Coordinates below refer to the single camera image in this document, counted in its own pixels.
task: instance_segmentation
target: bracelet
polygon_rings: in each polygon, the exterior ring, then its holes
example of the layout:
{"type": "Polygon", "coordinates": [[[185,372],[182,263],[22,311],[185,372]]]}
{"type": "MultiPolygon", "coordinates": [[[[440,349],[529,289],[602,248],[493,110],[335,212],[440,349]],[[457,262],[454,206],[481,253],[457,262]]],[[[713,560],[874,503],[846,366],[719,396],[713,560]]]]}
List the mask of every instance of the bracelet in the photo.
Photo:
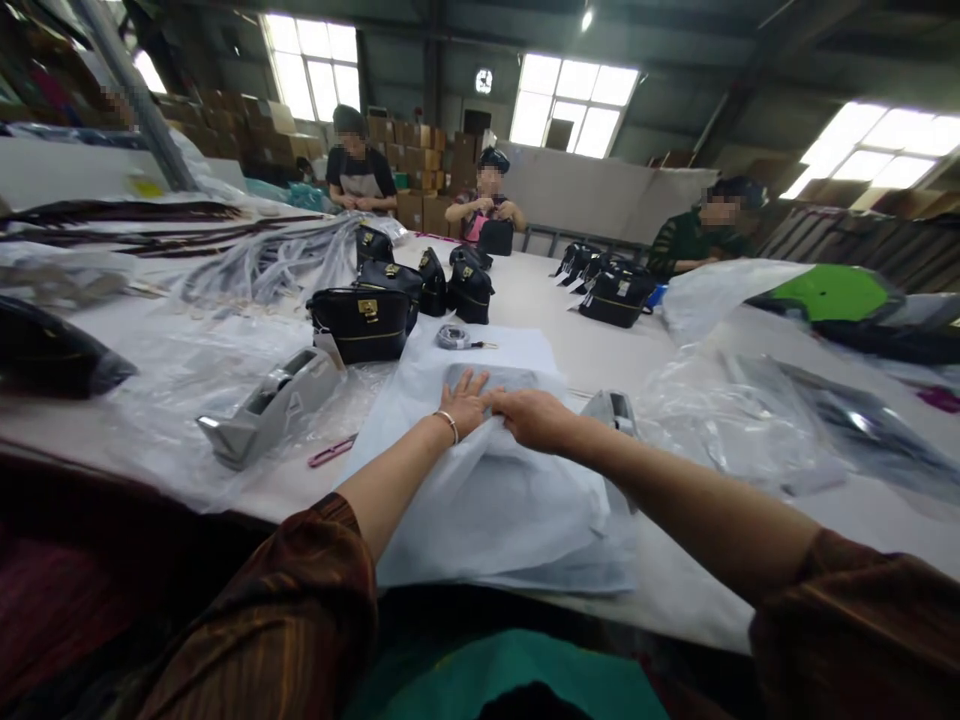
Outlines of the bracelet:
{"type": "Polygon", "coordinates": [[[443,411],[443,410],[437,410],[437,411],[434,413],[434,415],[439,415],[440,417],[444,418],[448,423],[450,423],[450,427],[453,428],[453,444],[454,444],[454,445],[459,445],[459,444],[460,444],[460,431],[457,430],[457,421],[453,419],[453,417],[450,415],[450,413],[445,412],[445,411],[443,411]]]}

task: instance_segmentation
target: brown striped shirt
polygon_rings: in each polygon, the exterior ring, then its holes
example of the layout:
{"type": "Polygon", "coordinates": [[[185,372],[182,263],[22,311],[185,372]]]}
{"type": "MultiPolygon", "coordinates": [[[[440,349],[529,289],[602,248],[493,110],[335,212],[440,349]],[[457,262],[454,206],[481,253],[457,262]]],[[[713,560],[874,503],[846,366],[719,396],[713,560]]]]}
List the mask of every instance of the brown striped shirt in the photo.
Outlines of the brown striped shirt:
{"type": "MultiPolygon", "coordinates": [[[[264,542],[120,716],[337,717],[376,632],[370,554],[332,494],[264,542]]],[[[909,555],[822,531],[750,639],[770,717],[960,717],[960,585],[909,555]]],[[[671,717],[727,717],[653,680],[671,717]]]]}

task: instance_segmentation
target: worker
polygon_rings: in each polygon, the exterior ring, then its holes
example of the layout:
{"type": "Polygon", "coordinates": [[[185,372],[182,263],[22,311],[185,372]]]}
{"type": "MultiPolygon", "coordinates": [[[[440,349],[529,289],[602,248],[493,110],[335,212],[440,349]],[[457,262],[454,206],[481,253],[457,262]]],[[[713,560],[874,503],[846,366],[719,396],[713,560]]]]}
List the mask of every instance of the worker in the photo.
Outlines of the worker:
{"type": "Polygon", "coordinates": [[[527,220],[520,208],[502,193],[503,176],[509,170],[510,161],[496,148],[488,147],[480,154],[476,189],[460,193],[444,213],[447,222],[460,223],[463,240],[478,242],[480,229],[491,219],[508,220],[517,232],[527,229],[527,220]]]}
{"type": "MultiPolygon", "coordinates": [[[[674,718],[729,717],[692,689],[651,683],[633,660],[586,652],[529,624],[473,626],[456,638],[401,626],[396,642],[381,636],[373,662],[376,563],[424,479],[488,410],[522,446],[609,478],[645,522],[753,606],[750,639],[770,717],[956,716],[960,585],[949,577],[846,540],[748,483],[575,415],[547,393],[484,392],[487,380],[467,370],[443,389],[436,413],[285,520],[156,665],[130,716],[666,718],[666,706],[674,718]]],[[[403,590],[388,592],[385,608],[395,592],[403,590]]],[[[469,626],[486,611],[457,617],[469,626]]],[[[385,610],[381,632],[394,620],[385,610]]],[[[423,624],[433,626],[433,617],[423,624]]]]}
{"type": "Polygon", "coordinates": [[[327,158],[330,199],[347,210],[385,215],[397,208],[397,186],[387,159],[367,143],[367,123],[360,111],[337,105],[333,130],[340,144],[327,158]]]}
{"type": "Polygon", "coordinates": [[[307,185],[317,184],[317,175],[313,171],[313,163],[302,155],[297,156],[297,172],[303,175],[303,182],[307,185]]]}
{"type": "Polygon", "coordinates": [[[750,256],[750,241],[734,225],[742,210],[766,203],[766,188],[748,177],[718,180],[699,207],[670,218],[660,228],[647,269],[666,282],[720,260],[750,256]]]}

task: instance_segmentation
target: scissors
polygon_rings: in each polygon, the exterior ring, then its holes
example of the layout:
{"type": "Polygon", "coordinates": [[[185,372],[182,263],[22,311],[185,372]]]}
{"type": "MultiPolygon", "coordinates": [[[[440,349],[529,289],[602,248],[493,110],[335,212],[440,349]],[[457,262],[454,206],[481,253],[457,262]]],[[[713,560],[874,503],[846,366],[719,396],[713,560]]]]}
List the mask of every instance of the scissors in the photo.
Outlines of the scissors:
{"type": "Polygon", "coordinates": [[[356,439],[357,433],[354,433],[346,440],[341,440],[336,445],[331,445],[326,450],[318,452],[316,455],[307,460],[307,467],[320,467],[324,463],[330,462],[335,457],[343,455],[353,447],[353,443],[356,439]]]}

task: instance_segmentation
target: metal pole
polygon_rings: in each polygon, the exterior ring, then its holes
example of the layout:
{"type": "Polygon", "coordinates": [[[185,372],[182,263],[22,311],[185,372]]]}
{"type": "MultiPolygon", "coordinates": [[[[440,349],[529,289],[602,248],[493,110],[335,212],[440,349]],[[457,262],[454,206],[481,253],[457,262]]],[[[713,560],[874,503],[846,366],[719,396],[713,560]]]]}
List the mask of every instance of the metal pole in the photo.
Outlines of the metal pole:
{"type": "Polygon", "coordinates": [[[120,42],[113,20],[100,0],[71,0],[77,18],[86,26],[87,38],[100,61],[123,90],[147,147],[160,171],[175,192],[196,191],[197,183],[187,170],[180,150],[170,137],[170,129],[150,98],[150,91],[130,54],[120,42]]]}

